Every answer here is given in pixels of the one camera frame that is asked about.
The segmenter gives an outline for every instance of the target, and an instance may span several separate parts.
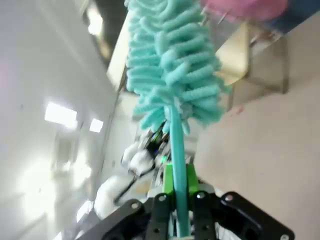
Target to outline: fluorescent light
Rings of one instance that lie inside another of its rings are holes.
[[[92,201],[89,201],[89,200],[85,201],[84,204],[79,208],[78,212],[76,213],[76,222],[78,223],[85,214],[90,213],[93,207],[94,207],[94,204]]]
[[[100,120],[94,118],[94,119],[92,119],[89,130],[91,132],[100,133],[103,125],[104,125],[103,121],[100,121]]]
[[[58,105],[53,102],[49,102],[45,110],[44,120],[57,124],[65,125],[67,128],[74,129],[77,127],[77,112]]]
[[[88,27],[89,33],[99,36],[103,29],[103,19],[99,14],[97,7],[94,5],[89,7],[87,10],[87,16],[90,21],[90,25]]]

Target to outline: teal handle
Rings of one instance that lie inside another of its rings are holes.
[[[175,193],[176,230],[179,238],[190,236],[187,200],[187,167],[182,121],[177,108],[170,106],[170,146],[172,158],[173,189]]]

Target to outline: pink object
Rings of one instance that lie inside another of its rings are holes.
[[[284,12],[288,0],[200,0],[207,11],[226,18],[248,18],[256,21],[274,19]]]
[[[236,109],[236,110],[230,115],[230,117],[238,116],[238,115],[240,115],[243,111],[244,111],[244,107],[243,107],[243,106],[240,106],[238,109]]]

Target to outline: beige wall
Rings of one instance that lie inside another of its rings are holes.
[[[320,14],[288,35],[291,86],[233,109],[202,132],[197,174],[320,239]]]

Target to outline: ceiling light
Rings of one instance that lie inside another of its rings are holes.
[[[77,112],[58,105],[53,102],[49,102],[45,110],[44,120],[57,124],[65,125],[67,128],[74,129],[77,127]]]
[[[93,119],[91,124],[90,124],[90,131],[91,132],[95,132],[95,133],[100,133],[102,127],[104,125],[104,122],[103,121],[100,121],[98,119]]]
[[[99,36],[103,29],[103,19],[99,14],[99,10],[95,5],[92,5],[87,10],[87,16],[90,21],[90,25],[88,27],[89,33],[92,35]]]

